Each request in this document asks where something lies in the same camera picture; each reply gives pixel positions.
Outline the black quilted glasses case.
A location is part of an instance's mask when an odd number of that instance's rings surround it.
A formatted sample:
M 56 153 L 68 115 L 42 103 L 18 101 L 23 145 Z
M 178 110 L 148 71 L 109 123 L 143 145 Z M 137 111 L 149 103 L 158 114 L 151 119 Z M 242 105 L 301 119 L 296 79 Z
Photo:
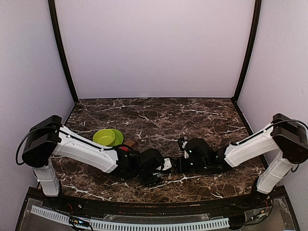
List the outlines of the black quilted glasses case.
M 158 167 L 154 173 L 158 177 L 172 173 L 176 169 L 176 160 L 174 158 L 165 158 L 162 167 Z

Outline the plaid brown glasses case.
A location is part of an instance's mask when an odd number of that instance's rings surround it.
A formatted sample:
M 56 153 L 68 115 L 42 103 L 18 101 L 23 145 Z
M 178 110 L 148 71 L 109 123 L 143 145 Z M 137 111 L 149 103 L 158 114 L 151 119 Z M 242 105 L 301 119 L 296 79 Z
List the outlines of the plaid brown glasses case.
M 128 151 L 134 151 L 137 148 L 137 143 L 134 140 L 127 140 L 124 143 L 120 144 L 118 147 L 121 150 L 124 150 L 126 152 Z

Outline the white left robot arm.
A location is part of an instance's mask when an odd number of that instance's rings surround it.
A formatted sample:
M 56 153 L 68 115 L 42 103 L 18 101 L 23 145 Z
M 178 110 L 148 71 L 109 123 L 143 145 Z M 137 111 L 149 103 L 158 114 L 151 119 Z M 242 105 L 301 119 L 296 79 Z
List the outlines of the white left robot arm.
M 172 169 L 169 158 L 157 149 L 139 152 L 126 144 L 107 147 L 81 137 L 52 115 L 33 126 L 21 140 L 16 154 L 21 154 L 23 164 L 32 168 L 45 196 L 58 210 L 68 206 L 56 177 L 51 156 L 59 155 L 93 166 L 122 180 L 140 179 L 145 185 L 157 183 Z

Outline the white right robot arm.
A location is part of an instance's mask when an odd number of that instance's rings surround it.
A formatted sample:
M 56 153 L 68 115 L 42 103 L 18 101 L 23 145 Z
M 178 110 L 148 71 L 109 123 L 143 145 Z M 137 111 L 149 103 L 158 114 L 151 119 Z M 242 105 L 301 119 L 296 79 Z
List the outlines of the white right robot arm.
M 263 203 L 264 194 L 269 194 L 293 167 L 307 161 L 308 127 L 302 121 L 275 114 L 262 130 L 216 151 L 202 138 L 181 138 L 178 144 L 184 152 L 175 163 L 180 173 L 220 174 L 257 156 L 277 151 L 269 167 L 257 178 L 255 191 L 245 199 L 245 204 L 255 209 Z

